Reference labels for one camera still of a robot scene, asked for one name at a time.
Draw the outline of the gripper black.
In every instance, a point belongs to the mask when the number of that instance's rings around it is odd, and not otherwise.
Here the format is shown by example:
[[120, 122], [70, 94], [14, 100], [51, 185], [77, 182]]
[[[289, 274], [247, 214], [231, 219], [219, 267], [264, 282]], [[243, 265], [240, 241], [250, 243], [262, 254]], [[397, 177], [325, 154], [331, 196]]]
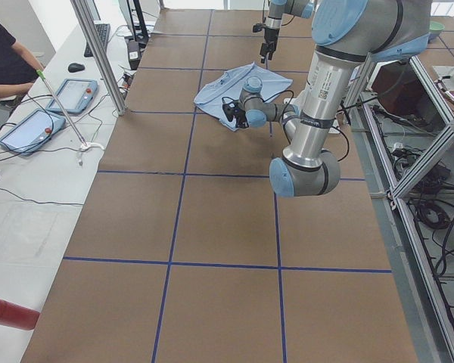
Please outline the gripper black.
[[248, 127], [248, 121], [243, 110], [234, 111], [235, 127], [237, 129], [246, 129]]
[[278, 41], [279, 28], [264, 28], [264, 43], [261, 45], [260, 49], [260, 61], [262, 63], [266, 62], [266, 56], [270, 61], [276, 51], [277, 41]]

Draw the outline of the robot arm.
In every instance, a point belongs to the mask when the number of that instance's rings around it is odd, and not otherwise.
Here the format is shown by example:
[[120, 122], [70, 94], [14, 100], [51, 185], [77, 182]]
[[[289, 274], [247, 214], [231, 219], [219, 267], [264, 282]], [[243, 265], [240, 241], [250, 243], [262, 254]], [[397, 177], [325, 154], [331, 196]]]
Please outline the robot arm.
[[322, 195], [338, 184], [337, 158], [323, 148], [353, 70], [370, 57], [395, 61], [420, 54], [428, 45], [430, 1], [272, 1], [261, 27], [260, 55], [276, 50], [284, 14], [311, 17], [316, 44], [303, 105], [267, 103], [262, 82], [252, 76], [234, 102], [234, 114], [252, 127], [281, 123], [290, 144], [270, 163], [269, 180], [281, 197]]
[[262, 64], [270, 61], [276, 51], [283, 16], [286, 14], [307, 19], [315, 13], [317, 5], [318, 1], [309, 0], [273, 0], [269, 2], [267, 16], [261, 23], [253, 26], [254, 33], [263, 31], [263, 43], [260, 48]]

